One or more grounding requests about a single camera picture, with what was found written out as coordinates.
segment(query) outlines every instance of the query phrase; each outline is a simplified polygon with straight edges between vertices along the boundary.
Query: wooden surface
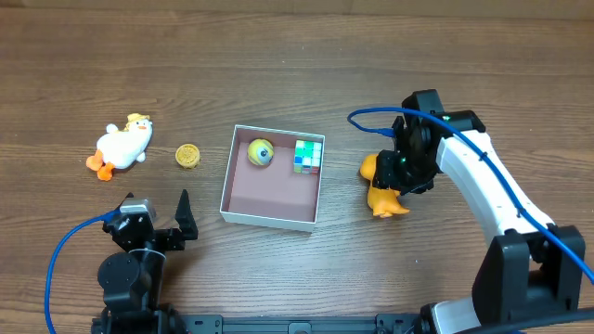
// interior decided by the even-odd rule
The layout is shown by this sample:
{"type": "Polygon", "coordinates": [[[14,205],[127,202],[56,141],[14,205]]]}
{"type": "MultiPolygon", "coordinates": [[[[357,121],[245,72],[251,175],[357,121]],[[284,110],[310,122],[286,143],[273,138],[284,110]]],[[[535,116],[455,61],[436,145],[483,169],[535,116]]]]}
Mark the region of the wooden surface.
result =
{"type": "MultiPolygon", "coordinates": [[[[585,21],[0,10],[0,332],[46,332],[52,251],[129,191],[153,200],[157,226],[173,225],[189,191],[200,239],[169,255],[162,295],[182,313],[374,315],[468,296],[486,246],[457,189],[439,175],[402,199],[412,213],[372,219],[357,169],[391,141],[345,120],[425,88],[448,110],[477,112],[526,194],[580,229],[594,264],[592,33],[585,21]],[[99,182],[84,160],[131,112],[154,122],[147,160],[99,182]],[[236,123],[326,135],[311,236],[223,222],[236,123]],[[202,153],[193,171],[174,161],[188,142],[202,153]]],[[[67,243],[58,333],[88,332],[103,307],[97,268],[116,251],[100,225],[67,243]]],[[[594,305],[585,278],[582,291],[594,305]]]]}
{"type": "Polygon", "coordinates": [[[594,19],[590,0],[0,0],[30,8],[594,19]]]}

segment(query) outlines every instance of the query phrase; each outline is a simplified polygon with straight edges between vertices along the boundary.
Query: cardboard box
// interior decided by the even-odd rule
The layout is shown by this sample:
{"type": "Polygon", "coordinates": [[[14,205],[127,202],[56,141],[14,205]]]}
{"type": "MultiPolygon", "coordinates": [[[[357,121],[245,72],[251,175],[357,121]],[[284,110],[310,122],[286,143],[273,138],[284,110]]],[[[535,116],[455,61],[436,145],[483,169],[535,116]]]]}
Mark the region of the cardboard box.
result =
{"type": "Polygon", "coordinates": [[[325,137],[236,125],[231,142],[221,215],[226,222],[312,232],[316,225],[325,137]],[[248,160],[248,145],[257,138],[270,141],[275,155],[269,165],[248,160]],[[318,174],[293,171],[295,142],[322,144],[318,174]]]}

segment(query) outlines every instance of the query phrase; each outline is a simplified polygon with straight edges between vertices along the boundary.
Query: white duck plush toy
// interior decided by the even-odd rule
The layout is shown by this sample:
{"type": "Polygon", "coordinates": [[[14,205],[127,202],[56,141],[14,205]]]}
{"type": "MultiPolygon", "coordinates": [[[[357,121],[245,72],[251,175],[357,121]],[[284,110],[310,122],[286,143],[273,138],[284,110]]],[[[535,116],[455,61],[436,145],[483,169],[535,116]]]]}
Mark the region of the white duck plush toy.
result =
{"type": "Polygon", "coordinates": [[[86,159],[86,166],[97,172],[102,181],[109,181],[113,169],[125,169],[134,161],[143,162],[145,149],[152,136],[152,122],[149,116],[133,113],[128,115],[125,129],[118,130],[115,124],[107,126],[107,133],[97,141],[94,156],[86,159]]]}

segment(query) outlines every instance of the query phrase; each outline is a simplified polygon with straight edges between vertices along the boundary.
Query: yellow hat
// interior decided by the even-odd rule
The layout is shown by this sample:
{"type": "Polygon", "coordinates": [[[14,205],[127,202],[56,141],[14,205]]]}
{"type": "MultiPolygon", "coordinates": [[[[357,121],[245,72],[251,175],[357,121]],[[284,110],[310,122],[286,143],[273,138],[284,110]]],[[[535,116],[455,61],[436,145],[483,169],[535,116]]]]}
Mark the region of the yellow hat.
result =
{"type": "Polygon", "coordinates": [[[138,121],[142,121],[142,120],[150,120],[150,116],[141,115],[139,113],[131,113],[130,115],[128,115],[128,123],[126,124],[126,127],[123,130],[128,131],[130,129],[130,124],[132,124],[133,122],[138,122],[138,121]]]}

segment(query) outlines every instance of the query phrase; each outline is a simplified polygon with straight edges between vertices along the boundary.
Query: yellow lid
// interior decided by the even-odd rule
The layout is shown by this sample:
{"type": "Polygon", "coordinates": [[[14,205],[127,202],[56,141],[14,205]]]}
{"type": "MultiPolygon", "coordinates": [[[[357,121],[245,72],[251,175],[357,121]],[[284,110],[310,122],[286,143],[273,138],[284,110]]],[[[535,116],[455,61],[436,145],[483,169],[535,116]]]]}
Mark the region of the yellow lid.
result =
{"type": "Polygon", "coordinates": [[[194,168],[200,162],[200,151],[195,145],[184,144],[175,152],[175,160],[184,168],[194,168]]]}

